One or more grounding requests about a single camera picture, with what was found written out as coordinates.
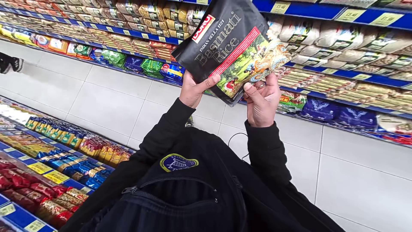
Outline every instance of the shopping cart logo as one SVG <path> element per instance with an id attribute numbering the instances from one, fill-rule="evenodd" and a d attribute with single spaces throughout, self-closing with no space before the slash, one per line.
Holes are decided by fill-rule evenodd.
<path id="1" fill-rule="evenodd" d="M 170 154 L 165 156 L 160 161 L 160 166 L 166 171 L 176 171 L 198 166 L 199 162 L 196 159 L 186 159 L 179 154 Z"/>

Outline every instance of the black sleeve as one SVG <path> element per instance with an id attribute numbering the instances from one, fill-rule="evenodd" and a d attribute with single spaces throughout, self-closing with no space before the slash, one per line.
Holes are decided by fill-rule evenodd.
<path id="1" fill-rule="evenodd" d="M 59 232 L 76 232 L 104 206 L 121 196 L 122 190 L 131 187 L 175 142 L 185 128 L 185 123 L 195 109 L 176 99 L 162 115 L 158 124 L 145 136 L 140 150 L 128 161 L 119 163 L 104 183 L 83 203 Z"/>
<path id="2" fill-rule="evenodd" d="M 245 121 L 251 166 L 267 180 L 288 185 L 292 176 L 286 167 L 285 147 L 279 138 L 276 122 L 270 127 L 251 127 Z"/>

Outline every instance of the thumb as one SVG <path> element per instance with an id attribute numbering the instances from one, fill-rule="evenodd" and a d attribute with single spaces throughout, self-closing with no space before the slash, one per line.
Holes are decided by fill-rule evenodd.
<path id="1" fill-rule="evenodd" d="M 249 82 L 243 86 L 243 89 L 256 105 L 260 105 L 265 101 L 264 97 L 259 93 L 256 87 Z"/>
<path id="2" fill-rule="evenodd" d="M 198 92 L 203 92 L 207 90 L 208 88 L 216 85 L 219 81 L 220 81 L 220 75 L 209 76 L 206 80 L 197 84 L 195 88 L 197 89 Z"/>

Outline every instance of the black rice bag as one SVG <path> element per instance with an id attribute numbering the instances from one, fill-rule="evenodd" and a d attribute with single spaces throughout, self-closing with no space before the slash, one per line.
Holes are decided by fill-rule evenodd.
<path id="1" fill-rule="evenodd" d="M 257 82 L 290 61 L 280 41 L 269 41 L 268 29 L 250 0 L 213 0 L 196 32 L 172 55 L 197 83 L 220 75 L 210 90 L 232 107 L 246 82 Z"/>

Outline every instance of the black cable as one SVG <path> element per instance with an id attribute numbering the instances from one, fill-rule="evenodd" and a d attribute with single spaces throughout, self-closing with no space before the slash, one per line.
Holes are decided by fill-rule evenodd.
<path id="1" fill-rule="evenodd" d="M 230 139 L 229 139 L 229 142 L 227 142 L 227 146 L 228 146 L 229 148 L 230 148 L 230 146 L 229 146 L 230 141 L 232 140 L 232 138 L 233 138 L 235 135 L 238 135 L 238 134 L 246 135 L 246 137 L 248 136 L 247 134 L 245 134 L 245 133 L 243 133 L 243 132 L 239 132 L 239 133 L 236 133 L 236 134 L 232 135 L 232 137 L 230 137 Z"/>

